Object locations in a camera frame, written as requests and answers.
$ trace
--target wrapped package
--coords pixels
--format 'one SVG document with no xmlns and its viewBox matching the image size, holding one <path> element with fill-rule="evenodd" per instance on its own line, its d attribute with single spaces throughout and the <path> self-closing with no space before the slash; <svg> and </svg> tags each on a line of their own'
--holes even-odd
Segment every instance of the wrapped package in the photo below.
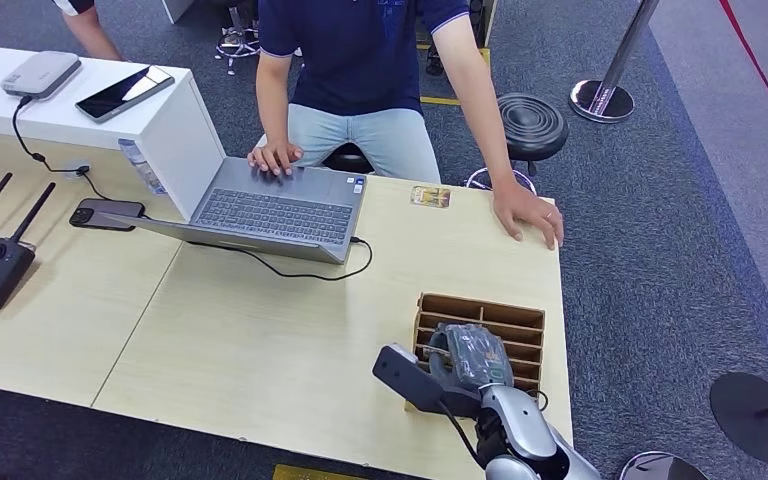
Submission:
<svg viewBox="0 0 768 480">
<path fill-rule="evenodd" d="M 514 385 L 514 374 L 502 339 L 476 325 L 437 326 L 445 333 L 457 382 L 468 390 L 488 384 Z"/>
</svg>

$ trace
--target black stool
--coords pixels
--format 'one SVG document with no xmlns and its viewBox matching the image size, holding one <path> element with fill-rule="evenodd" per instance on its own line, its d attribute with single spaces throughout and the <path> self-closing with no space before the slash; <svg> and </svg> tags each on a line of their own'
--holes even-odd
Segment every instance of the black stool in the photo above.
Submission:
<svg viewBox="0 0 768 480">
<path fill-rule="evenodd" d="M 529 178 L 537 175 L 534 162 L 545 160 L 563 148 L 569 136 L 567 121 L 557 108 L 523 93 L 508 93 L 499 97 L 499 111 L 505 126 L 511 166 L 515 166 L 514 162 L 528 162 L 528 175 L 516 169 L 514 174 L 536 194 L 534 183 Z M 487 168 L 477 170 L 467 179 L 466 186 L 490 190 L 491 186 L 477 180 L 486 173 Z"/>
<path fill-rule="evenodd" d="M 354 143 L 345 143 L 334 150 L 322 164 L 331 170 L 366 175 L 375 169 Z"/>
</svg>

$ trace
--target laptop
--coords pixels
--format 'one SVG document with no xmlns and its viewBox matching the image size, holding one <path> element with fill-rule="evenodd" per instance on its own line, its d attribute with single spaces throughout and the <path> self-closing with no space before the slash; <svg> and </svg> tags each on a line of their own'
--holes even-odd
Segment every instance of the laptop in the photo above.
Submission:
<svg viewBox="0 0 768 480">
<path fill-rule="evenodd" d="M 324 168 L 275 176 L 228 157 L 189 224 L 103 215 L 185 242 L 342 264 L 365 183 L 363 175 Z"/>
</svg>

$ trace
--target man's arm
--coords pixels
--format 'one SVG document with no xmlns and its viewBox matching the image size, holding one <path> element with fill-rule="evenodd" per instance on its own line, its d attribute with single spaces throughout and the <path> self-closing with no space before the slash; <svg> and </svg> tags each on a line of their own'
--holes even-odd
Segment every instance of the man's arm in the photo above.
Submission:
<svg viewBox="0 0 768 480">
<path fill-rule="evenodd" d="M 554 248 L 555 238 L 562 244 L 564 229 L 560 211 L 522 187 L 514 177 L 490 69 L 475 45 L 469 17 L 453 18 L 434 30 L 432 35 L 490 172 L 493 207 L 499 221 L 517 240 L 522 238 L 515 221 L 519 219 L 539 228 L 549 248 Z"/>
<path fill-rule="evenodd" d="M 63 21 L 93 58 L 122 60 L 116 46 L 104 33 L 93 0 L 55 0 L 63 11 Z"/>
<path fill-rule="evenodd" d="M 261 0 L 258 7 L 260 56 L 255 90 L 266 145 L 252 149 L 248 160 L 249 165 L 263 171 L 290 175 L 290 162 L 302 158 L 302 151 L 290 144 L 287 132 L 287 77 L 298 42 L 284 0 Z"/>
<path fill-rule="evenodd" d="M 260 123 L 270 143 L 289 143 L 287 138 L 287 78 L 292 57 L 260 55 L 255 90 Z"/>
</svg>

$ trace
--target blue carpet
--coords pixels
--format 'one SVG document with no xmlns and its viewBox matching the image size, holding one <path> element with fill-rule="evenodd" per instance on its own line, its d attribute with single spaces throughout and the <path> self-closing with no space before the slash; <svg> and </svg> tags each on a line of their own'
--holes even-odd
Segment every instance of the blue carpet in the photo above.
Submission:
<svg viewBox="0 0 768 480">
<path fill-rule="evenodd" d="M 77 50 L 48 2 L 13 3 L 0 0 L 1 46 Z M 707 396 L 727 371 L 768 378 L 768 292 L 658 46 L 647 34 L 623 77 L 638 100 L 635 114 L 620 125 L 596 125 L 570 113 L 567 96 L 578 80 L 604 72 L 634 5 L 499 3 L 490 40 L 497 90 L 541 96 L 563 107 L 570 122 L 566 147 L 538 167 L 536 182 L 558 200 L 567 223 L 561 271 L 577 448 L 605 478 L 614 478 L 633 454 L 657 449 L 683 456 L 712 479 L 768 479 L 768 465 L 720 433 Z M 191 9 L 170 26 L 159 2 L 139 2 L 127 14 L 117 9 L 124 4 L 100 5 L 124 53 L 192 68 L 226 149 L 245 152 L 260 135 L 254 61 L 240 62 L 236 77 L 225 75 L 212 58 L 217 26 L 206 9 Z M 34 34 L 43 24 L 54 32 Z M 444 181 L 459 183 L 481 164 L 462 115 L 446 106 L 428 106 L 425 114 Z M 109 442 L 105 428 L 96 424 L 82 434 Z M 167 445 L 132 448 L 165 458 L 174 451 Z M 6 432 L 0 447 L 18 448 Z M 5 468 L 18 462 L 3 458 Z M 271 458 L 248 461 L 270 464 Z M 226 461 L 238 459 L 204 460 Z"/>
<path fill-rule="evenodd" d="M 410 480 L 0 391 L 0 480 L 266 480 L 276 464 L 360 478 Z"/>
</svg>

